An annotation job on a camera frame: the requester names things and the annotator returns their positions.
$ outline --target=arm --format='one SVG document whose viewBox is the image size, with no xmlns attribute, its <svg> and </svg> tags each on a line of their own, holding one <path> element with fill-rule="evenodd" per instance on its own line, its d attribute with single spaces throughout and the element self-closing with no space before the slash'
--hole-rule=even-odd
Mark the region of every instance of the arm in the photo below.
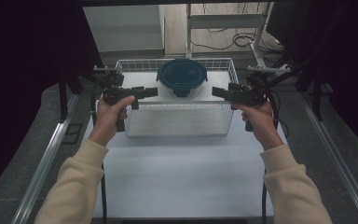
<svg viewBox="0 0 358 224">
<path fill-rule="evenodd" d="M 296 162 L 289 146 L 278 135 L 270 104 L 258 108 L 231 105 L 243 111 L 244 121 L 252 122 L 255 138 L 265 150 L 261 157 L 266 166 L 264 180 L 274 209 L 274 222 L 332 223 L 305 166 Z"/>
<path fill-rule="evenodd" d="M 97 121 L 73 158 L 67 159 L 59 172 L 34 223 L 90 223 L 97 198 L 97 187 L 103 176 L 101 165 L 107 153 L 106 145 L 117 132 L 117 117 L 127 117 L 125 106 L 133 96 L 115 105 L 103 100 L 98 103 Z"/>
</svg>

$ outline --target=beige sleeve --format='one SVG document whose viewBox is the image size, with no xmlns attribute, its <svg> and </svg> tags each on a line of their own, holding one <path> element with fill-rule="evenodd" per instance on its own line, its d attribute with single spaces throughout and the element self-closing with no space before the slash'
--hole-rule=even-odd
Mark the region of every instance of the beige sleeve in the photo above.
<svg viewBox="0 0 358 224">
<path fill-rule="evenodd" d="M 305 166 L 296 162 L 289 146 L 269 149 L 261 157 L 276 224 L 332 223 L 318 188 L 306 175 Z"/>
<path fill-rule="evenodd" d="M 48 193 L 34 223 L 89 224 L 103 176 L 101 164 L 107 151 L 85 140 L 75 156 L 63 163 L 57 183 Z"/>
</svg>

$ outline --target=human hand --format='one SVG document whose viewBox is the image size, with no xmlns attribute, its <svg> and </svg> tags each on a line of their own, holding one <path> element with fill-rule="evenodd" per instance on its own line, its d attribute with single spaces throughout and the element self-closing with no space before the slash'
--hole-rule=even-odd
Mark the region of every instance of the human hand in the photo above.
<svg viewBox="0 0 358 224">
<path fill-rule="evenodd" d="M 121 99 L 115 105 L 109 105 L 101 97 L 98 102 L 97 120 L 94 129 L 89 135 L 89 140 L 106 147 L 107 143 L 117 133 L 117 119 L 126 119 L 126 106 L 135 100 L 134 96 Z"/>
<path fill-rule="evenodd" d="M 250 121 L 253 133 L 264 150 L 283 145 L 283 141 L 275 129 L 272 119 L 272 108 L 269 102 L 258 107 L 250 107 L 229 102 L 231 106 L 242 111 L 242 120 Z"/>
</svg>

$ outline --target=wire basket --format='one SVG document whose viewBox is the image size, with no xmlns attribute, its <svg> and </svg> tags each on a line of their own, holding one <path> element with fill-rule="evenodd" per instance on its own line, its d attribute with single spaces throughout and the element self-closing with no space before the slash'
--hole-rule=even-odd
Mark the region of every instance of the wire basket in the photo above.
<svg viewBox="0 0 358 224">
<path fill-rule="evenodd" d="M 128 107 L 126 133 L 140 136 L 221 136 L 227 135 L 233 111 L 219 97 L 212 96 L 212 86 L 227 89 L 238 83 L 231 59 L 193 59 L 207 69 L 208 82 L 192 98 L 172 97 L 156 81 L 158 69 L 172 59 L 119 60 L 117 68 L 124 75 L 123 88 L 145 86 L 158 88 L 158 96 L 139 100 L 139 109 Z"/>
</svg>

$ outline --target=round container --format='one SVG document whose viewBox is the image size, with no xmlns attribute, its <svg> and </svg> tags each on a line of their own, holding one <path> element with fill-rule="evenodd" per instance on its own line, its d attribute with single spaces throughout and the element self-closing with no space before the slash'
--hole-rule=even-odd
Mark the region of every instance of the round container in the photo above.
<svg viewBox="0 0 358 224">
<path fill-rule="evenodd" d="M 208 78 L 205 67 L 200 63 L 189 59 L 175 59 L 158 69 L 157 80 L 171 95 L 191 98 L 199 93 L 200 86 Z"/>
</svg>

